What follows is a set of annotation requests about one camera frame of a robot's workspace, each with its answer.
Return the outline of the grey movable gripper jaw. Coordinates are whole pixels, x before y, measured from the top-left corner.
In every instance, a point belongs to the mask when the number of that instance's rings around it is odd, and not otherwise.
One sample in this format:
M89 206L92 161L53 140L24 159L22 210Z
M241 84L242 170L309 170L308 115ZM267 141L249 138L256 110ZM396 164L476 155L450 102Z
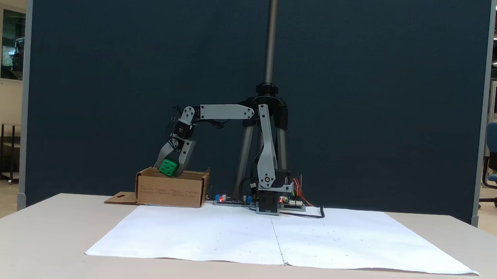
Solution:
M173 147L169 144L169 142L165 143L158 153L158 158L155 163L155 169L176 171L177 158L177 152L173 150Z

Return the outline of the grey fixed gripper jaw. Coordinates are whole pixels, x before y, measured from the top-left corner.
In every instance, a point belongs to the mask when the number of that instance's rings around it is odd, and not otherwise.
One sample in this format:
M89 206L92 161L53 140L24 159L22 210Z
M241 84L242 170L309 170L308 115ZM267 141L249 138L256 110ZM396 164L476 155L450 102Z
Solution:
M189 164L191 155L192 155L191 152L182 151L180 153L180 155L178 156L178 161L177 161L177 163L178 163L177 170L174 174L175 177L180 177L184 173L184 171L186 170L186 168Z

